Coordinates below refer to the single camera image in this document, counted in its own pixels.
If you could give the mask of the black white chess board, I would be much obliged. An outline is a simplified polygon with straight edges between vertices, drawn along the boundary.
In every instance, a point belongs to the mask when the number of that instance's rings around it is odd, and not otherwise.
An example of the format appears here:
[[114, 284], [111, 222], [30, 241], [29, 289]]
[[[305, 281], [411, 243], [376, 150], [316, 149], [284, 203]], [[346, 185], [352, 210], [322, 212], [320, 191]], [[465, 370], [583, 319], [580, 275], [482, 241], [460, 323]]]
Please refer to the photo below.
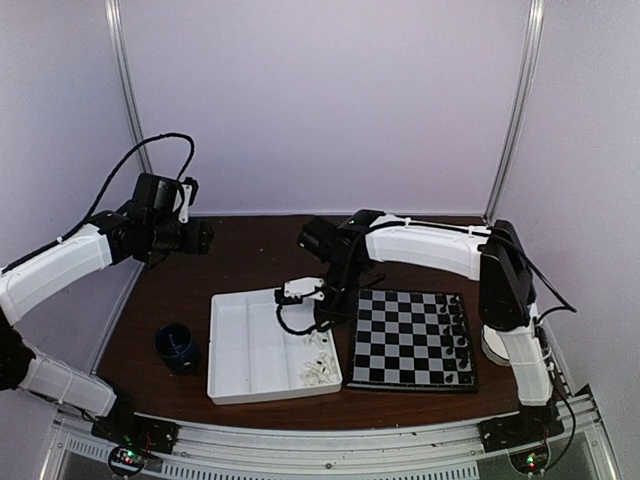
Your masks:
[[463, 296], [360, 290], [346, 386], [476, 393], [479, 379]]

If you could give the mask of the white plastic compartment tray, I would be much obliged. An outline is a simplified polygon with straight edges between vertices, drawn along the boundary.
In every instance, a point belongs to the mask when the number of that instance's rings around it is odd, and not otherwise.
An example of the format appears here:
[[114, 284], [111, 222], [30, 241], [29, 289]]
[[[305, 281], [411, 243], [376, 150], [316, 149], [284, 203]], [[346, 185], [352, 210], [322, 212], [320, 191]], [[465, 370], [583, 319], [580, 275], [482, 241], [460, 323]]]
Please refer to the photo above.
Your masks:
[[333, 394], [342, 382], [333, 334], [286, 332], [272, 289], [211, 298], [207, 394], [214, 404]]

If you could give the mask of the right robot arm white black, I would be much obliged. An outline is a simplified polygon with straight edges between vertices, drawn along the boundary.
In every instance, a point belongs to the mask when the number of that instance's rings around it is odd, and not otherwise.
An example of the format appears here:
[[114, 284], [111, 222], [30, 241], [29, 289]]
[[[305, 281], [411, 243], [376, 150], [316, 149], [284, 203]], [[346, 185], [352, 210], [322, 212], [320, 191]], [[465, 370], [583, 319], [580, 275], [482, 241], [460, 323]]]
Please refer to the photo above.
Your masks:
[[424, 266], [478, 282], [483, 330], [500, 339], [516, 380], [519, 413], [513, 433], [530, 442], [555, 419], [547, 345], [539, 334], [542, 316], [533, 286], [539, 272], [510, 222], [462, 227], [360, 210], [341, 224], [315, 217], [298, 241], [329, 266], [324, 297], [314, 305], [319, 331], [351, 317], [350, 295], [359, 287], [361, 274], [375, 263]]

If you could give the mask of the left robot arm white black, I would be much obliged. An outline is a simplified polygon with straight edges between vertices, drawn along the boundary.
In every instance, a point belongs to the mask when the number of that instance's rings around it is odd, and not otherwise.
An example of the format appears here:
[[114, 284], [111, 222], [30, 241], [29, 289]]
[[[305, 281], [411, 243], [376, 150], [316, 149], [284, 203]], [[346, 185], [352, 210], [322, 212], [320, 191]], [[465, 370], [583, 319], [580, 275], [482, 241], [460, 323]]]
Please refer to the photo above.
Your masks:
[[106, 429], [123, 444], [144, 433], [138, 415], [105, 380], [70, 367], [27, 345], [15, 325], [36, 306], [81, 278], [133, 258], [148, 262], [154, 253], [205, 255], [214, 238], [211, 223], [171, 216], [153, 222], [102, 212], [66, 240], [1, 273], [1, 389], [22, 389], [104, 418]]

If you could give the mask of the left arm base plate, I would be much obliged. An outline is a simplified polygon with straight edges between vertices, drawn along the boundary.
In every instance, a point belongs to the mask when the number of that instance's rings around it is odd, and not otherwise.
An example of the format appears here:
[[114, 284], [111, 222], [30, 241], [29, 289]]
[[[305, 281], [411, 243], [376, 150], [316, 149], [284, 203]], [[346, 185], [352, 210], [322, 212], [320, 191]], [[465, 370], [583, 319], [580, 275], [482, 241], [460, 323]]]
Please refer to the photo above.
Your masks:
[[91, 434], [138, 453], [171, 454], [179, 433], [172, 421], [140, 416], [130, 404], [115, 405], [104, 417], [92, 420]]

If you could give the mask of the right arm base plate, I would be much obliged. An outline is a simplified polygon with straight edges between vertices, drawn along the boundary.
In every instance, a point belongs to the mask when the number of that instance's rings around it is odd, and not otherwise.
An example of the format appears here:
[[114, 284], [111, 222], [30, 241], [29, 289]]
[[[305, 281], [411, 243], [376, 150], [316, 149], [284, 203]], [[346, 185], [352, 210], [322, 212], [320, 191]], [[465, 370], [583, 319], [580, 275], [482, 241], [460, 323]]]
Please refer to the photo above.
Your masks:
[[478, 430], [484, 451], [490, 453], [541, 443], [562, 434], [565, 428], [560, 419], [545, 422], [517, 413], [484, 420], [478, 424]]

